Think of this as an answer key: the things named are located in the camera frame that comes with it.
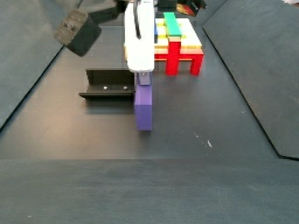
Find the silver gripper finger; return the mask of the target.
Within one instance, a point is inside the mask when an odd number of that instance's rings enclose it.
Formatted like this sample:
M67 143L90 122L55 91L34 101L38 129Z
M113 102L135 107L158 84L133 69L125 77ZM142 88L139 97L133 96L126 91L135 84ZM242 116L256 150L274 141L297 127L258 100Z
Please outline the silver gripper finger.
M151 73L150 72L142 72L139 74L139 84L142 86L149 86L151 84Z

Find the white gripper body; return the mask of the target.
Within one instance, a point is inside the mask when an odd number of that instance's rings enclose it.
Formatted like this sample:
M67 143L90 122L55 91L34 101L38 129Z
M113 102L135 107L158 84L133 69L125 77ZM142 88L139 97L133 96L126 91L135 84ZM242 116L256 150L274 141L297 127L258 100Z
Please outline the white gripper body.
M133 72L155 69L155 4L133 0L126 7L126 60Z

